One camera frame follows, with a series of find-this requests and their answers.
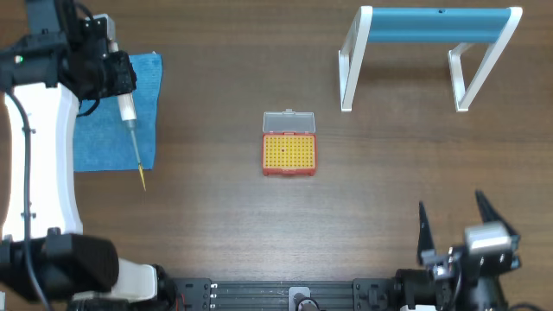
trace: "open box lid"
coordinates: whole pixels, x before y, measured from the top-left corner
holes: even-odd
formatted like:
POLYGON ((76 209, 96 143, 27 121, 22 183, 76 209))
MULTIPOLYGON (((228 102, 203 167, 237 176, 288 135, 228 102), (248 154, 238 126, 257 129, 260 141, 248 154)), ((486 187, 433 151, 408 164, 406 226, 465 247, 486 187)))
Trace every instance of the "open box lid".
POLYGON ((315 133, 315 114, 313 112, 265 112, 263 133, 315 133))

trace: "brown wood surface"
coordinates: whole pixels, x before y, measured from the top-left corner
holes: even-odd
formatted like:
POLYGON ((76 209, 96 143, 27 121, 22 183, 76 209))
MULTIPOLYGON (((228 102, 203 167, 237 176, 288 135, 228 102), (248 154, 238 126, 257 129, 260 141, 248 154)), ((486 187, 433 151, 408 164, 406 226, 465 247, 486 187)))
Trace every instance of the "brown wood surface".
MULTIPOLYGON (((156 165, 75 175, 85 233, 173 276, 351 280, 415 268, 417 202, 439 251, 480 222, 474 189, 523 235, 510 302, 553 307, 553 2, 544 0, 95 0, 120 47, 163 57, 156 165), (356 9, 505 7, 522 21, 468 113, 456 113, 454 45, 370 45, 352 113, 339 106, 337 52, 356 9), (313 111, 315 177, 263 177, 264 111, 313 111)), ((26 31, 22 1, 0 3, 0 46, 26 31)), ((463 57, 471 79, 484 49, 463 57)), ((10 130, 0 109, 0 208, 10 130)), ((8 308, 31 308, 12 293, 8 308)))

